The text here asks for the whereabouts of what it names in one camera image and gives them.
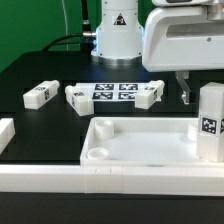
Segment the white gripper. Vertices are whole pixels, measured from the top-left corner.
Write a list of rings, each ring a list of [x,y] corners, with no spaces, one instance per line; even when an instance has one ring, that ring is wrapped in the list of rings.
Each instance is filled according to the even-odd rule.
[[[203,5],[156,8],[145,24],[142,64],[150,72],[176,71],[189,104],[188,71],[224,69],[224,15]]]

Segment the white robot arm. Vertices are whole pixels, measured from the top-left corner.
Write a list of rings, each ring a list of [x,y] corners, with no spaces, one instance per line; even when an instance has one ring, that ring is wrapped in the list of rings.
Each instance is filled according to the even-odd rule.
[[[94,61],[141,62],[149,72],[176,73],[183,100],[191,70],[224,69],[224,0],[151,0],[156,8],[138,22],[138,0],[101,0]]]

